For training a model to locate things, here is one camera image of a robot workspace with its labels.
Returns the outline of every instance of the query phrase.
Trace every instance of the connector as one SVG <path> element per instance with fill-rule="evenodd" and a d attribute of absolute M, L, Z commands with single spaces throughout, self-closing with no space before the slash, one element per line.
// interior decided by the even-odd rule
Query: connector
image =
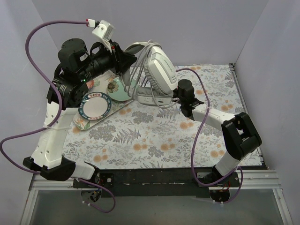
<path fill-rule="evenodd" d="M 96 20 L 91 20 L 91 19 L 86 19 L 87 22 L 89 22 L 89 24 L 87 24 L 87 27 L 96 27 Z"/>

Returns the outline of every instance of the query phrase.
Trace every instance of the green plate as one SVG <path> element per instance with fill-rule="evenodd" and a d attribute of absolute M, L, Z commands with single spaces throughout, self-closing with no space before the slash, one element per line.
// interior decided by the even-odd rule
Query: green plate
<path fill-rule="evenodd" d="M 136 81 L 132 80 L 131 88 L 133 88 L 135 84 Z M 107 94 L 111 99 L 118 102 L 124 102 L 131 99 L 131 97 L 124 91 L 124 87 L 118 77 L 108 83 Z"/>

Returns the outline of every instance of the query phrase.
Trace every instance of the light gray backdrop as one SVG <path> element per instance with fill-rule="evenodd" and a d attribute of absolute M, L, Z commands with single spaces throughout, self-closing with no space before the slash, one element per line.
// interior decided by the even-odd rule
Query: light gray backdrop
<path fill-rule="evenodd" d="M 236 63 L 249 113 L 276 169 L 295 225 L 300 224 L 300 2 L 269 1 Z"/>
<path fill-rule="evenodd" d="M 42 23 L 30 0 L 1 0 L 1 96 L 0 139 L 37 128 L 45 119 L 48 85 L 27 60 L 24 46 L 29 32 Z M 46 29 L 36 34 L 30 45 L 33 59 L 50 77 L 58 63 L 57 48 Z M 30 156 L 39 135 L 8 141 L 5 151 L 22 163 Z M 0 156 L 0 224 L 20 223 L 32 175 Z"/>
<path fill-rule="evenodd" d="M 153 39 L 176 65 L 236 62 L 268 0 L 32 0 L 43 21 L 107 20 L 113 40 L 124 49 L 135 41 Z M 90 30 L 50 27 L 60 49 L 74 37 L 96 40 Z"/>

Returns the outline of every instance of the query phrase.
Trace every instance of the table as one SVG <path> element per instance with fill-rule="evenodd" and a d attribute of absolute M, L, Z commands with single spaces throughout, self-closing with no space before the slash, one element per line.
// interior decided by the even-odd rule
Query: table
<path fill-rule="evenodd" d="M 245 109 L 228 65 L 194 65 L 202 78 L 211 107 L 228 113 Z M 197 77 L 189 71 L 178 73 L 189 79 L 196 97 L 206 102 Z M 100 169 L 190 167 L 190 154 L 200 122 L 185 118 L 179 105 L 162 110 L 136 101 L 87 131 L 71 124 L 64 145 L 65 157 L 83 160 Z M 222 132 L 204 125 L 195 150 L 195 166 L 216 164 L 226 151 Z M 241 165 L 262 165 L 258 151 Z"/>

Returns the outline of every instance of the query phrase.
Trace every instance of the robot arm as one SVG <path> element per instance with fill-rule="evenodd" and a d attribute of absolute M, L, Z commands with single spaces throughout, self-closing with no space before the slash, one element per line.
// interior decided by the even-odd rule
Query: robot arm
<path fill-rule="evenodd" d="M 73 116 L 88 89 L 86 82 L 109 69 L 121 77 L 125 89 L 143 105 L 168 105 L 178 99 L 183 115 L 195 121 L 202 121 L 207 106 L 195 98 L 194 88 L 189 80 L 178 82 L 173 64 L 159 46 L 149 48 L 149 57 L 142 65 L 151 87 L 130 87 L 130 66 L 136 62 L 134 56 L 148 43 L 134 43 L 122 51 L 116 42 L 110 40 L 113 26 L 105 21 L 89 21 L 95 27 L 93 34 L 98 37 L 90 54 L 80 39 L 70 39 L 63 43 L 58 53 L 60 64 L 55 70 L 53 83 L 63 99 L 62 113 L 57 122 L 41 133 L 37 148 L 31 157 L 23 161 L 27 168 L 40 171 L 47 180 L 64 181 L 68 178 L 83 178 L 97 183 L 100 170 L 83 161 L 71 161 L 62 156 L 62 149 Z M 99 48 L 96 54 L 93 49 Z M 45 124 L 49 124 L 58 112 L 58 100 L 50 88 L 47 95 L 47 114 Z M 210 109 L 206 123 L 223 132 L 227 152 L 204 177 L 203 183 L 211 183 L 226 175 L 250 152 L 261 145 L 262 141 L 251 119 L 246 113 L 233 115 Z"/>

